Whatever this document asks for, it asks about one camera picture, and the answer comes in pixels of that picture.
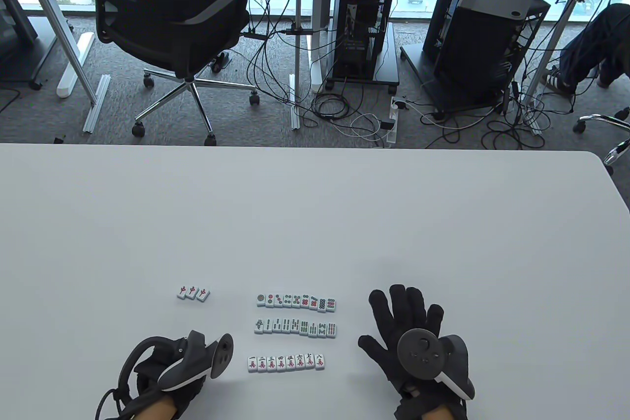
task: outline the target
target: vr controller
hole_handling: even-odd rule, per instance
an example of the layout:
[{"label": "vr controller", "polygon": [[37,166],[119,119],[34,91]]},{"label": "vr controller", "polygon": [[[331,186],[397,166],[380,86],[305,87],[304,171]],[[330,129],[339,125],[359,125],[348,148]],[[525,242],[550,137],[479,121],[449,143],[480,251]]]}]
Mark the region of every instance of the vr controller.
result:
[{"label": "vr controller", "polygon": [[[140,357],[150,348],[160,348],[171,353],[173,363],[160,374],[156,387],[132,398],[129,378]],[[109,390],[103,396],[96,411],[96,418],[97,420],[100,418],[103,404],[110,394],[117,402],[119,413],[117,418],[128,420],[159,400],[164,392],[180,389],[205,375],[216,379],[230,364],[233,353],[234,341],[229,333],[211,344],[205,344],[205,336],[195,330],[191,330],[187,337],[180,340],[162,336],[147,338],[133,348],[120,370],[117,388]]]},{"label": "vr controller", "polygon": [[463,400],[474,398],[474,386],[468,379],[468,350],[457,335],[438,339],[432,332],[414,328],[398,341],[398,360],[416,379],[435,380]]}]

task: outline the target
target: chair wheel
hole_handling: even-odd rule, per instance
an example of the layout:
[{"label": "chair wheel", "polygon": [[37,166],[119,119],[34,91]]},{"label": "chair wheel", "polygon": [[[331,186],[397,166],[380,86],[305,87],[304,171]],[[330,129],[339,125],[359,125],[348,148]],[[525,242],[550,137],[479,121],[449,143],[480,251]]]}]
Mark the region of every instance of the chair wheel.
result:
[{"label": "chair wheel", "polygon": [[260,96],[257,91],[252,91],[250,94],[250,105],[260,105]]},{"label": "chair wheel", "polygon": [[153,80],[153,77],[151,77],[151,75],[149,74],[144,74],[144,79],[142,79],[142,82],[144,82],[144,86],[147,87],[147,89],[154,87],[156,84],[155,80]]},{"label": "chair wheel", "polygon": [[133,134],[133,136],[135,136],[136,138],[144,137],[144,125],[142,124],[142,121],[139,121],[138,123],[133,125],[133,128],[131,129],[131,134]]},{"label": "chair wheel", "polygon": [[620,110],[615,114],[615,118],[623,121],[625,121],[628,116],[630,116],[630,107],[625,107],[623,110]]},{"label": "chair wheel", "polygon": [[204,146],[216,146],[217,145],[217,137],[214,136],[214,133],[208,134],[207,138],[203,142]]},{"label": "chair wheel", "polygon": [[587,124],[585,121],[578,121],[575,125],[573,125],[573,132],[577,134],[582,134],[587,129]]}]

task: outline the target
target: chair seat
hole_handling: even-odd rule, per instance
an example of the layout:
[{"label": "chair seat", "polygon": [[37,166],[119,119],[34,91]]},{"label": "chair seat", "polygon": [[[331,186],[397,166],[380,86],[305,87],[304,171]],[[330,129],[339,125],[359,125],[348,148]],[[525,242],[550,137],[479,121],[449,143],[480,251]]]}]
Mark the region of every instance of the chair seat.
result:
[{"label": "chair seat", "polygon": [[[215,1],[217,0],[141,0],[134,11],[117,13],[115,20],[106,27],[106,32],[129,54],[148,64],[173,70],[171,58],[175,46],[169,28],[164,25],[191,19]],[[249,15],[245,11],[243,26],[248,20]],[[209,35],[208,44],[200,43],[191,48],[189,70],[192,73],[200,71],[220,53],[212,46],[211,39]]]}]

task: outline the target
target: black office chair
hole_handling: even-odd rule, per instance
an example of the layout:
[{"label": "black office chair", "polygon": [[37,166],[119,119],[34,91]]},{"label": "black office chair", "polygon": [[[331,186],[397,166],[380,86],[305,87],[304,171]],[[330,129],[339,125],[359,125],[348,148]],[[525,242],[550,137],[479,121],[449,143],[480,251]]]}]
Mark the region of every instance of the black office chair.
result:
[{"label": "black office chair", "polygon": [[95,0],[98,39],[114,42],[121,49],[149,64],[173,71],[144,69],[144,85],[152,87],[152,75],[180,84],[135,117],[133,136],[144,136],[142,119],[188,90],[195,99],[208,136],[206,146],[216,146],[210,119],[203,111],[197,87],[245,89],[243,83],[205,80],[199,76],[224,49],[236,46],[241,30],[249,22],[247,0]]}]

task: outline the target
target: chrome chair base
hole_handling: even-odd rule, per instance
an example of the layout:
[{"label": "chrome chair base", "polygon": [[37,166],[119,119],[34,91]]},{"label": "chrome chair base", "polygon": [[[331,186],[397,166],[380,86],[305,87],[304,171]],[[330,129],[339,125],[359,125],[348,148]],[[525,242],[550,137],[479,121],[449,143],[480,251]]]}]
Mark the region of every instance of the chrome chair base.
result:
[{"label": "chrome chair base", "polygon": [[[615,116],[607,116],[601,114],[593,114],[580,116],[577,123],[573,126],[573,132],[577,134],[582,134],[587,129],[587,121],[603,121],[604,123],[608,123],[613,127],[621,128],[630,134],[630,123],[626,123],[624,121],[625,118],[630,114],[630,108],[625,108],[619,112]],[[612,175],[614,170],[612,168],[612,164],[614,164],[623,154],[627,152],[630,148],[630,137],[625,141],[621,141],[617,146],[612,148],[610,152],[603,159],[603,165],[605,166],[608,174]]]},{"label": "chrome chair base", "polygon": [[142,138],[144,136],[145,130],[144,130],[144,125],[142,123],[143,118],[155,112],[155,110],[158,110],[163,105],[166,105],[171,100],[173,100],[173,98],[179,96],[183,92],[189,91],[195,100],[199,114],[202,116],[203,122],[205,123],[205,127],[208,130],[208,136],[205,140],[204,145],[216,146],[217,140],[216,140],[216,137],[214,136],[214,132],[212,131],[212,123],[210,119],[208,118],[207,114],[205,113],[205,110],[203,109],[203,105],[201,103],[201,99],[199,98],[199,91],[197,88],[202,87],[202,88],[210,88],[210,89],[232,89],[232,90],[250,91],[251,92],[251,95],[250,95],[251,105],[257,105],[259,103],[259,97],[258,97],[258,93],[256,92],[256,87],[254,87],[253,85],[247,85],[245,83],[221,82],[219,80],[207,80],[205,78],[199,78],[199,76],[202,75],[202,73],[207,69],[207,67],[208,66],[201,69],[195,75],[194,78],[185,79],[185,80],[177,78],[175,74],[173,73],[162,72],[159,70],[152,70],[152,69],[144,69],[145,87],[153,86],[153,79],[151,78],[151,76],[166,78],[167,80],[171,80],[173,82],[179,83],[179,85],[175,87],[174,89],[172,89],[170,92],[168,92],[166,95],[164,95],[162,98],[160,98],[159,100],[149,105],[149,107],[144,109],[142,112],[140,112],[140,114],[138,114],[135,117],[135,124],[133,125],[133,128],[132,128],[133,136],[136,136],[137,138]]}]

